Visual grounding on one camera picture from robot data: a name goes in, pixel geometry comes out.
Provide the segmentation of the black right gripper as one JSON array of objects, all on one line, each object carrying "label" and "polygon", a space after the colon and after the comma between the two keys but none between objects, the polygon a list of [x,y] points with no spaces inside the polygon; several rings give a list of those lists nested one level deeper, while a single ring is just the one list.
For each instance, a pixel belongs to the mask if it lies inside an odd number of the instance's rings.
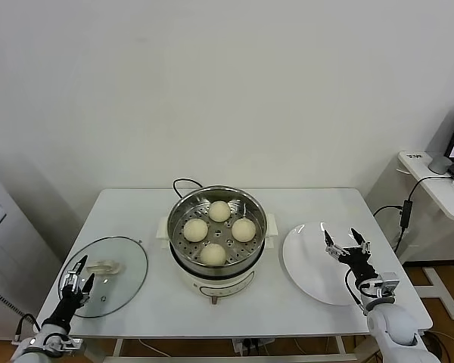
[{"label": "black right gripper", "polygon": [[371,257],[370,242],[355,229],[351,228],[351,236],[357,243],[356,247],[344,249],[334,243],[327,230],[323,231],[325,237],[325,251],[340,263],[348,265],[355,276],[355,285],[358,287],[364,281],[376,279],[378,273],[368,262]]}]

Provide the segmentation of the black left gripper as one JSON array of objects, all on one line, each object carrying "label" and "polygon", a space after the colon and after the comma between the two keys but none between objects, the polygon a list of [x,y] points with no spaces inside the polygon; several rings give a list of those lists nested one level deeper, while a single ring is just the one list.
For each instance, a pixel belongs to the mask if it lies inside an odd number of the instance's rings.
[{"label": "black left gripper", "polygon": [[84,257],[76,262],[75,265],[65,274],[62,282],[62,290],[66,288],[69,290],[65,290],[62,293],[60,302],[52,312],[51,316],[43,321],[42,327],[50,324],[64,330],[69,330],[70,322],[72,321],[76,311],[89,301],[95,275],[91,274],[82,287],[82,291],[79,290],[79,277],[86,265],[87,258],[88,256],[84,255]]}]

